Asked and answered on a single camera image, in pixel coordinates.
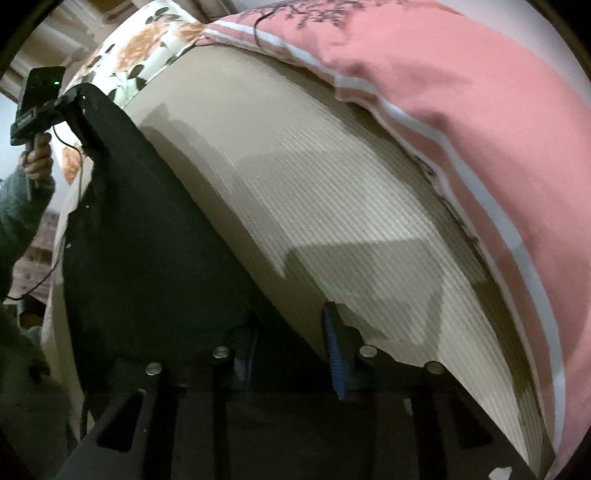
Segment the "person left hand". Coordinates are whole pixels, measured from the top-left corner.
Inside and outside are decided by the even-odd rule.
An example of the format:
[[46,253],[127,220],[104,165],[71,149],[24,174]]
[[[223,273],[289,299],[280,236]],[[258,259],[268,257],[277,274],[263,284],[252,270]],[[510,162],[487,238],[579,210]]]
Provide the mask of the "person left hand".
[[52,173],[51,135],[37,134],[33,146],[20,156],[19,164],[25,174],[33,181],[47,180]]

